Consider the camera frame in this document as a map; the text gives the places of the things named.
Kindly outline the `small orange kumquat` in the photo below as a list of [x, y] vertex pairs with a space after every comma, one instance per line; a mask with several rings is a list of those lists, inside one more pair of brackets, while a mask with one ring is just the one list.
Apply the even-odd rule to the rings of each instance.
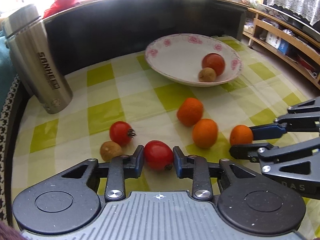
[[230, 145], [251, 144], [253, 142], [253, 132], [246, 125], [235, 126], [229, 138]]

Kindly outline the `red oval tomato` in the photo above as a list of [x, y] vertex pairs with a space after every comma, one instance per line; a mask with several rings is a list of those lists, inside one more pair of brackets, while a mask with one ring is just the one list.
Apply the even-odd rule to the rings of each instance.
[[147, 165], [156, 171], [171, 170], [174, 162], [171, 148], [159, 140], [149, 141], [145, 145], [144, 158]]

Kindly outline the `brown longan fruit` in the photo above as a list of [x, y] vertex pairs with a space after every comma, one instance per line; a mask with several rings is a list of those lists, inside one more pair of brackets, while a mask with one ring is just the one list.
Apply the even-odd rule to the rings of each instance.
[[103, 161], [110, 161], [112, 158], [122, 155], [123, 150], [120, 145], [113, 141], [106, 141], [100, 147], [100, 155]]

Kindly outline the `red tomato with stem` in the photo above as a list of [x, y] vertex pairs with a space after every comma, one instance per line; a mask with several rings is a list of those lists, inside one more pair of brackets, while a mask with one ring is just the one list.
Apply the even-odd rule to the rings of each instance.
[[136, 136], [136, 132], [127, 122], [117, 121], [111, 125], [109, 136], [118, 145], [126, 146]]

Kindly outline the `green checkered tablecloth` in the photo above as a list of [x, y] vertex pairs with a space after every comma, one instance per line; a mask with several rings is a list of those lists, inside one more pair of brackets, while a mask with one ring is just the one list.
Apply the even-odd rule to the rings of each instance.
[[[22, 195], [31, 195], [33, 185], [78, 163], [91, 168], [101, 161], [100, 147], [109, 141], [116, 121], [129, 123], [137, 134], [125, 154], [159, 140], [216, 163], [229, 158], [233, 127], [268, 124], [306, 100], [298, 86], [255, 51], [231, 37], [221, 41], [244, 63], [240, 76], [222, 85], [175, 83], [152, 70], [140, 52], [68, 74], [73, 100], [60, 113], [48, 114], [37, 98], [30, 98], [13, 157], [14, 208], [22, 206]], [[217, 123], [219, 133], [211, 148], [196, 146], [195, 125], [184, 126], [177, 118], [187, 98], [202, 102], [201, 119]], [[129, 195], [125, 201], [103, 205], [88, 226], [60, 239], [252, 239], [221, 220], [209, 203], [190, 199], [191, 180], [178, 179], [174, 170], [156, 172], [144, 166], [139, 178], [126, 180], [125, 189]]]

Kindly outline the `brown longan in bowl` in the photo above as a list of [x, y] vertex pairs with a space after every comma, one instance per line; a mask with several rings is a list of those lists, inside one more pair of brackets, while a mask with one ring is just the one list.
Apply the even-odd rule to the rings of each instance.
[[203, 68], [198, 74], [198, 80], [200, 82], [214, 82], [216, 80], [216, 72], [212, 68]]

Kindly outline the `wooden tv stand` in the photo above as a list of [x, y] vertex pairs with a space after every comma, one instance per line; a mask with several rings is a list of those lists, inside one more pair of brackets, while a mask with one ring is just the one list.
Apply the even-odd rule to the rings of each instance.
[[248, 8], [247, 19], [252, 28], [242, 34], [248, 46], [258, 44], [285, 61], [319, 88], [319, 40], [276, 16]]

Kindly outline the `large red tomato in bowl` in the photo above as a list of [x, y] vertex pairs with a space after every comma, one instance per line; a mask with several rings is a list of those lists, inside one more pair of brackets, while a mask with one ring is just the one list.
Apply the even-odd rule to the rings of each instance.
[[207, 54], [202, 59], [202, 68], [212, 68], [215, 70], [217, 76], [223, 74], [225, 71], [225, 65], [224, 58], [217, 53]]

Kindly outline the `white floral bowl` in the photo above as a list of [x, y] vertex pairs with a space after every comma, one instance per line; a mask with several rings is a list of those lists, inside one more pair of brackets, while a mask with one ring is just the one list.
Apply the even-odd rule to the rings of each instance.
[[[210, 53], [220, 55], [225, 70], [214, 81], [201, 82], [202, 60]], [[162, 76], [194, 87], [213, 87], [240, 76], [244, 63], [230, 46], [212, 37], [199, 34], [173, 34], [151, 42], [145, 50], [145, 60]]]

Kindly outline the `dark coffee table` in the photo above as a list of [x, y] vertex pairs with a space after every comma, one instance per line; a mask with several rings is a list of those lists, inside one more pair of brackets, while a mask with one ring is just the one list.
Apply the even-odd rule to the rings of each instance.
[[44, 23], [55, 64], [66, 75], [143, 51], [171, 34], [240, 40], [247, 10], [228, 0], [99, 0], [59, 12]]

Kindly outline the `stainless steel thermos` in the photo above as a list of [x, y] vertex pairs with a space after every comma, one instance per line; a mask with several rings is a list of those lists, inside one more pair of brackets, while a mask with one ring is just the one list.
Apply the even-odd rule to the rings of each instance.
[[10, 59], [20, 80], [49, 114], [66, 108], [73, 98], [65, 77], [55, 65], [44, 22], [30, 4], [2, 22]]

